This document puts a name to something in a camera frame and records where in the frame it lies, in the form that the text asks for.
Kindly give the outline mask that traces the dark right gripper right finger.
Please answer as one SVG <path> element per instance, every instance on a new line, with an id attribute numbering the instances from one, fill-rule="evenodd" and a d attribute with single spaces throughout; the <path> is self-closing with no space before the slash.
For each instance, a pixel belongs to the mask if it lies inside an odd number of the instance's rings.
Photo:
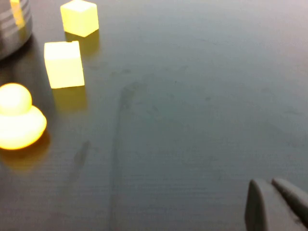
<path id="1" fill-rule="evenodd" d="M 271 181 L 301 223 L 308 227 L 308 193 L 291 182 L 273 178 Z"/>

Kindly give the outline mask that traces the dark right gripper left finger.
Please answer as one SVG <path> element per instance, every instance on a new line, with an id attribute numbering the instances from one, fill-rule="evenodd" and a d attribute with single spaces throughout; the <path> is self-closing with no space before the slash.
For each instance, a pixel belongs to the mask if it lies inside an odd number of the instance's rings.
<path id="1" fill-rule="evenodd" d="M 249 182 L 244 220 L 248 231 L 306 230 L 272 183 L 262 179 Z"/>

